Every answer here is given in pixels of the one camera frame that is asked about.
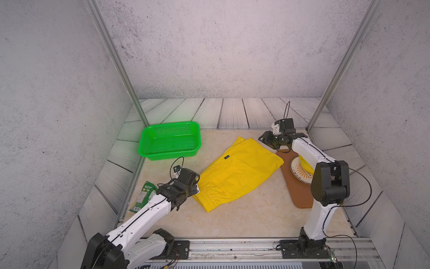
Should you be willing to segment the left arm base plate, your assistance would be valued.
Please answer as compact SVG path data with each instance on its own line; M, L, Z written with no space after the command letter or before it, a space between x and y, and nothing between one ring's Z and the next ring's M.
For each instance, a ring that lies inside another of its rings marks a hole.
M174 240L169 243L166 249L159 256L151 258L151 260L187 260L189 258L190 241Z

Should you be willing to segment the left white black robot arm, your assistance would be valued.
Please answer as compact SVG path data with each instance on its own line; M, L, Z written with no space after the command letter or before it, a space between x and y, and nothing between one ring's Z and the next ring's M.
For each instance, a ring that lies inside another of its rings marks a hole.
M162 217L199 193L199 174L188 168L175 169L178 177L160 185L156 194L128 221L107 235L97 233L90 239L81 268L136 269L155 257L179 258L174 250L175 238L166 230L158 229L143 239Z

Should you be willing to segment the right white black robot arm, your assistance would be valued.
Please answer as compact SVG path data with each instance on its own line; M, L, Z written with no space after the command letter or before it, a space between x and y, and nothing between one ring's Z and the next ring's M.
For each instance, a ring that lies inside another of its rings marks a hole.
M259 141L277 151L282 146L288 147L313 169L310 189L314 202L303 231L311 241L324 240L325 225L350 195L349 165L323 153L305 134L298 133L292 118L275 121L272 130L264 132Z

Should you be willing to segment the yellow shorts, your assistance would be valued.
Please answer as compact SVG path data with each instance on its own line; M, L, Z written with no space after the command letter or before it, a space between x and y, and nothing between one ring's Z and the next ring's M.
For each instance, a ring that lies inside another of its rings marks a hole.
M200 175L194 199L211 212L250 193L284 164L252 138L236 141Z

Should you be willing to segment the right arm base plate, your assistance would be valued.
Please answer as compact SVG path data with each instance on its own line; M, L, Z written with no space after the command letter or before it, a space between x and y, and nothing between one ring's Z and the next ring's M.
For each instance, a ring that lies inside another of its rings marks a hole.
M283 259L331 259L326 246L306 247L298 240L281 240L275 249L281 252Z

